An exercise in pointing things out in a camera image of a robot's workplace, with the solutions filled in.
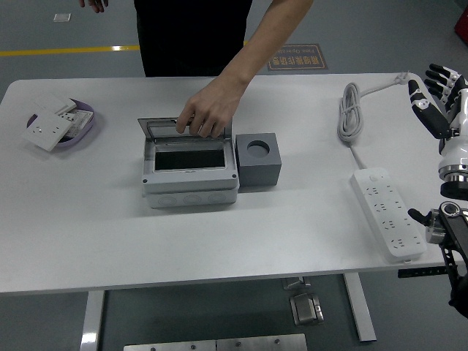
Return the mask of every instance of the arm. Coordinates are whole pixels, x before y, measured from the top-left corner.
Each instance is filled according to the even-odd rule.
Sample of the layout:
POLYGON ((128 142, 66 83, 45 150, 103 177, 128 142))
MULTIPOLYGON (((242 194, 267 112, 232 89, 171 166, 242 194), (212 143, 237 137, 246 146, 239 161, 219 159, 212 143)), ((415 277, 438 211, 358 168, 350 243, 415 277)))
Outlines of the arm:
MULTIPOLYGON (((81 7, 85 7, 85 0, 78 0, 81 7)), ((91 6, 95 13, 104 12, 104 6, 109 6, 109 1, 104 0, 104 6, 102 6, 101 0, 88 0, 88 5, 91 6)))
POLYGON ((190 133, 217 137, 234 116, 254 76, 286 42, 309 11, 312 2, 273 0, 249 42, 217 78, 186 103, 177 120, 177 131, 184 132, 187 121, 195 114, 190 124, 190 133))

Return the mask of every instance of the white cable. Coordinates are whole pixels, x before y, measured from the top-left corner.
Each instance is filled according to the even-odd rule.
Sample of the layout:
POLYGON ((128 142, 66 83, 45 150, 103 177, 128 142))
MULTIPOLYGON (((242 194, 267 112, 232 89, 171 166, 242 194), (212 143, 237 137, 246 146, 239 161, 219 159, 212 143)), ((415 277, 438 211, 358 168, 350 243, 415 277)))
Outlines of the white cable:
POLYGON ((352 155, 360 169, 364 169, 366 166, 358 156, 356 150, 352 147, 352 144, 358 139, 359 134, 364 128, 364 120, 361 112, 361 97, 396 84, 407 84, 409 79, 408 72, 403 72, 397 75, 392 83, 365 90, 363 93, 359 91, 359 86, 356 83, 349 83, 346 88, 344 88, 343 97, 339 106, 338 136, 349 145, 352 155))

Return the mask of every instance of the gray square block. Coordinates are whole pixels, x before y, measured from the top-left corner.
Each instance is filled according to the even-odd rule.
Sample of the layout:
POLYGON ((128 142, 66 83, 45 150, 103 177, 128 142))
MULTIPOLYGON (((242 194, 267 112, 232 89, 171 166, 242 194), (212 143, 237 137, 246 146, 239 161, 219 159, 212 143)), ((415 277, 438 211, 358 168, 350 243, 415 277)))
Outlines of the gray square block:
POLYGON ((240 186, 278 183, 281 157, 275 133, 236 135, 235 158, 240 186))

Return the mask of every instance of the purple plate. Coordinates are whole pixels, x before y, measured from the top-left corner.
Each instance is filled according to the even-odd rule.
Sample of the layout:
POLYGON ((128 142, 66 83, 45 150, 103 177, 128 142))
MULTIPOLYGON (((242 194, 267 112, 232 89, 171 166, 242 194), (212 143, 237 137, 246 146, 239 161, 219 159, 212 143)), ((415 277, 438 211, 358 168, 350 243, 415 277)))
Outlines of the purple plate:
MULTIPOLYGON (((83 138, 85 136, 85 134, 94 125, 94 110, 93 110, 93 108, 91 106, 89 106, 88 104, 85 104, 84 102, 81 102, 81 101, 78 101, 78 100, 75 100, 75 99, 71 99, 71 100, 76 104, 76 108, 78 110, 92 112, 93 116, 91 117, 89 122, 85 125, 85 127, 81 130, 81 132, 76 137, 73 137, 71 139, 69 137, 63 137, 62 139, 60 139, 60 141, 55 146, 57 148, 65 148, 67 146, 71 146, 71 145, 76 144, 78 141, 81 140, 81 138, 83 138)), ((34 122, 34 120, 36 118, 37 118, 37 115, 32 115, 32 117, 28 120, 28 123, 27 123, 26 127, 29 127, 31 125, 31 123, 34 122)))

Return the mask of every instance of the table leg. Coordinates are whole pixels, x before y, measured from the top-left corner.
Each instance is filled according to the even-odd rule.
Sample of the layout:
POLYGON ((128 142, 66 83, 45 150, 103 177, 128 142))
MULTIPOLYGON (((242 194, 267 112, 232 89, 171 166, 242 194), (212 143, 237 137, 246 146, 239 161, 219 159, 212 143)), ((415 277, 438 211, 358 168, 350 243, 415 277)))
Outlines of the table leg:
POLYGON ((345 273, 343 274, 352 313, 354 314, 354 321, 358 329, 360 341, 376 341, 374 326, 372 325, 371 315, 367 307, 366 297, 364 296, 359 273, 345 273))
POLYGON ((104 290, 88 292, 80 351, 97 351, 99 346, 99 332, 101 329, 102 307, 104 306, 104 294, 104 290))

